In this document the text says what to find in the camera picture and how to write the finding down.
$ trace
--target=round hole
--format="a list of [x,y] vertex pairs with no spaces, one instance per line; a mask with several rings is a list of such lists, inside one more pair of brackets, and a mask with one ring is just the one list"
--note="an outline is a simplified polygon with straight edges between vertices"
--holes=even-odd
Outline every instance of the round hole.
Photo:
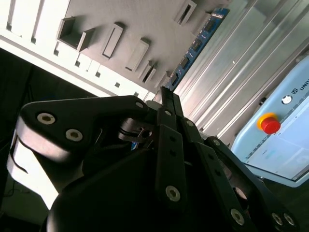
[[176,197],[176,192],[174,190],[170,190],[169,193],[173,196]]
[[180,200],[180,193],[178,189],[176,189],[174,186],[169,185],[165,189],[165,193],[167,197],[173,201],[173,202],[178,202]]
[[170,150],[169,153],[170,153],[172,156],[176,156],[176,152],[173,151],[173,150]]
[[235,222],[240,226],[243,226],[245,224],[245,219],[243,215],[237,209],[231,209],[231,215]]
[[168,110],[165,111],[165,113],[168,115],[168,116],[172,116],[172,113]]
[[213,143],[216,145],[216,146],[220,146],[220,142],[216,139],[213,140]]
[[135,103],[139,108],[144,108],[144,105],[140,102]]
[[187,120],[187,124],[188,124],[190,127],[194,126],[193,122],[191,122],[190,120]]
[[141,134],[141,136],[143,137],[143,138],[148,138],[148,137],[150,137],[152,135],[152,132],[150,131],[150,130],[145,130],[142,134]]
[[83,134],[79,130],[69,129],[66,131],[66,138],[74,142],[79,142],[83,139]]
[[37,116],[37,120],[45,125],[50,125],[56,122],[56,119],[53,115],[48,113],[41,113]]
[[218,170],[214,170],[214,172],[216,173],[217,176],[221,176],[221,172],[219,172]]

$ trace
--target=black cable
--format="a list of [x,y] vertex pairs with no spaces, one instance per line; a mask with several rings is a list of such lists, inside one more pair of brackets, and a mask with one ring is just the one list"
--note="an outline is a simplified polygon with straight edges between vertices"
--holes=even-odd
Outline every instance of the black cable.
[[16,185],[16,181],[15,180],[13,180],[13,186],[12,186],[12,188],[7,192],[7,194],[4,194],[4,196],[3,197],[12,197],[13,195],[14,195],[14,193],[15,193],[15,191],[19,191],[20,193],[24,193],[24,194],[29,194],[30,193],[30,191],[23,191],[23,190],[20,190],[20,189],[18,189],[18,188],[15,188],[15,185]]

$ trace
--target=light blue panel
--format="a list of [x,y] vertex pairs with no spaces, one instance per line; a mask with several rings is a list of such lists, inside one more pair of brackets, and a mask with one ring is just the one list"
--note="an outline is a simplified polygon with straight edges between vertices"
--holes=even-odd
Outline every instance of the light blue panel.
[[[292,102],[283,104],[284,96]],[[255,174],[297,187],[309,179],[309,56],[298,63],[238,134],[232,151]],[[275,113],[281,129],[267,135],[256,126]]]

